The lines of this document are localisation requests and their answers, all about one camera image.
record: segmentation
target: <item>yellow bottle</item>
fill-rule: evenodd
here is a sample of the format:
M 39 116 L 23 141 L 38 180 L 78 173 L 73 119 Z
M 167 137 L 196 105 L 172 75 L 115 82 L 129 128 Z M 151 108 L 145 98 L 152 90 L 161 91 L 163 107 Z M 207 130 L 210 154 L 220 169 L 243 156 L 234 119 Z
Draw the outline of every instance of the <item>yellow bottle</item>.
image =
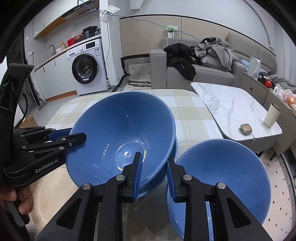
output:
M 64 43 L 63 41 L 61 41 L 61 42 L 62 42 L 62 43 L 61 43 L 61 48 L 65 49 L 65 48 L 66 48 L 65 43 Z

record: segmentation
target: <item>blue gripper pad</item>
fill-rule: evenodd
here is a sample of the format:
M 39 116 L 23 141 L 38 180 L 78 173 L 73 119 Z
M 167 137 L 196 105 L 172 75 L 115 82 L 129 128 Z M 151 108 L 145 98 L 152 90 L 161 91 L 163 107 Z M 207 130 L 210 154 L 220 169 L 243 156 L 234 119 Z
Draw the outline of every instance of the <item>blue gripper pad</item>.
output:
M 173 177 L 172 168 L 170 166 L 169 160 L 166 163 L 166 170 L 167 170 L 167 178 L 168 178 L 168 186 L 170 188 L 170 196 L 175 201 L 176 199 L 176 187 L 175 187 L 175 181 Z
M 140 186 L 140 180 L 141 180 L 142 167 L 143 167 L 143 156 L 142 156 L 142 154 L 140 154 L 135 177 L 133 180 L 133 201 L 135 201 L 137 199 L 137 196 L 139 194 L 139 186 Z
M 54 131 L 50 136 L 49 140 L 50 141 L 56 141 L 59 137 L 67 136 L 70 135 L 70 131 L 72 128 L 67 128 L 67 129 L 62 129 L 62 130 L 57 130 Z

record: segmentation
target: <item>washing machine door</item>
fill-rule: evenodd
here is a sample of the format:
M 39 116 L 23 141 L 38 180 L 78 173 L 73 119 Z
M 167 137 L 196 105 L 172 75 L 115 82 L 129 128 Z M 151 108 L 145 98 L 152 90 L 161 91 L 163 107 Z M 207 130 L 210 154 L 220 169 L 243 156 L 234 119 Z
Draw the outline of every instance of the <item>washing machine door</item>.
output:
M 81 84 L 92 82 L 99 70 L 96 59 L 88 54 L 78 55 L 72 63 L 72 74 Z

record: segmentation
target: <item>range hood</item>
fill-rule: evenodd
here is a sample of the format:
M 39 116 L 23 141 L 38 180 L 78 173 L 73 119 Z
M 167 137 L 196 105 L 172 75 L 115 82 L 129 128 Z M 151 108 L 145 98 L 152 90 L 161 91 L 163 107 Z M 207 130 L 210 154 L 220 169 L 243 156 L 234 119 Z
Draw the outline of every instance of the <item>range hood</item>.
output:
M 98 11 L 98 10 L 99 10 L 99 0 L 89 0 L 65 12 L 62 15 L 62 18 L 75 19 L 75 18 L 82 17 L 90 12 Z

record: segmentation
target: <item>bottle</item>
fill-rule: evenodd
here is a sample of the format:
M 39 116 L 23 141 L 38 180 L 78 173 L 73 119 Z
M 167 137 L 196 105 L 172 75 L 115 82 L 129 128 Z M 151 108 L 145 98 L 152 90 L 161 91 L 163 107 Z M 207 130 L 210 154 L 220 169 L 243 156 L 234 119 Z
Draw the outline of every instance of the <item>bottle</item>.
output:
M 106 79 L 106 85 L 107 85 L 107 90 L 110 91 L 111 90 L 111 85 L 110 85 L 110 82 L 109 82 L 108 78 Z
M 66 48 L 65 43 L 64 43 L 63 41 L 61 41 L 61 42 L 62 42 L 62 43 L 61 43 L 61 48 L 65 49 L 65 48 Z

